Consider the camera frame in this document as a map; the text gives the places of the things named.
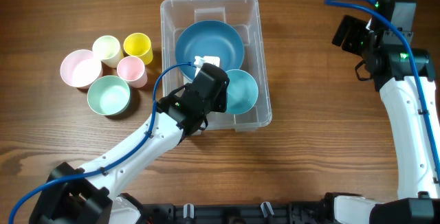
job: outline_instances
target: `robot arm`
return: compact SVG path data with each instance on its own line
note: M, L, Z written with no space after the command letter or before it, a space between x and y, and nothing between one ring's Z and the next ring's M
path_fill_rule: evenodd
M435 83L429 82L426 77L422 77L420 81L428 103L434 136L439 137ZM435 179L435 164L424 119L419 114L421 107L414 77L405 76L404 80L393 78L379 92L393 130L399 167L399 199L417 198L418 192L427 192L431 198L438 199L440 187Z
M408 43L413 38L411 27L415 6L416 3L409 0L377 0L376 3L377 12L397 27ZM415 77L402 42L375 16L368 25L365 21L345 16L332 43L362 57L355 67L357 79L373 80L376 91L380 92L393 130L399 167L399 200L378 203L361 196L336 195L329 201L333 206L331 215L346 224L431 223L434 219L439 220L435 214L440 204L435 171L435 160L440 152L435 145L438 139L428 139ZM428 103L433 135L438 138L440 126L435 108L436 75L432 59L424 49L411 50ZM363 78L357 72L362 65L370 73L369 78Z
M115 162L131 151L144 138L148 130L151 115L134 133L112 148L109 152L80 166L85 172L91 172ZM97 189L106 188L108 197L114 201L122 191L141 173L151 162L166 151L176 147L184 130L166 113L156 113L152 138L148 140L134 155L129 157L114 169L104 174L89 177L87 180Z
M42 191L30 217L30 224L134 224L121 207L130 205L118 197L128 184L161 154L176 147L189 135L204 130L201 125L211 111L226 111L226 89L229 78L222 69L203 64L192 83L188 83L163 97L157 103L151 136L132 156L109 172L104 167L127 155L145 138L152 116L141 127L109 152L73 169L63 163L52 171L48 181L67 175L96 171L93 177L68 181Z

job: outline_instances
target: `cup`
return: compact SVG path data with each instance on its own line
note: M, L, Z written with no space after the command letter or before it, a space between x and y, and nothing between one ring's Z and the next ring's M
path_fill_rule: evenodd
M238 115L248 112L259 97L259 87L255 79L240 69L228 70L226 74L229 78L226 113Z
M116 69L118 76L135 88L143 87L146 84L145 64L136 56L123 58Z
M153 60L150 38L143 33L129 35L124 41L124 51L130 56L137 56L145 65Z
M102 63L88 49L80 49L67 55L61 63L60 74L70 87L88 89L102 76Z
M110 35L101 36L96 39L91 50L96 58L112 68L116 68L119 61L124 57L118 39Z
M104 76L90 86L87 102L99 115L119 114L130 103L130 87L117 76Z

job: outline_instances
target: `bowl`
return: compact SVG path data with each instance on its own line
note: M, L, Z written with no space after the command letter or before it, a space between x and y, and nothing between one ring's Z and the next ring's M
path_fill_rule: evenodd
M240 69L228 70L226 74L229 78L226 113L239 115L248 112L259 97L259 87L255 79Z
M88 49L80 49L67 55L60 68L61 79L70 87L88 89L102 76L102 63Z
M130 87L117 76L104 76L90 86L87 102L99 115L119 114L130 103Z
M200 21L190 25L176 43L176 62L195 62L195 57L218 56L220 68L240 69L245 49L238 32L221 21ZM194 67L180 67L190 80L195 78Z

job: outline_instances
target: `yellow cup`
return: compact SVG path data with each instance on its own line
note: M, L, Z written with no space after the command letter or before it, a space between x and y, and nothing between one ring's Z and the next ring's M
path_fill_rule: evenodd
M129 35L124 41L124 51L130 56L137 56L145 65L153 60L150 38L143 33Z

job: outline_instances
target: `cable clip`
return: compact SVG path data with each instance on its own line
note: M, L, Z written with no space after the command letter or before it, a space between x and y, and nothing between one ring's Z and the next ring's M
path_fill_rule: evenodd
M153 132L147 131L144 133L147 137L153 138Z
M107 176L109 173L105 170L105 168L104 167L100 167L99 168L99 170L101 171L101 173L102 173L102 175L105 177L105 176Z
M419 111L419 115L425 115L425 114L428 114L429 115L429 111L428 110L418 110Z

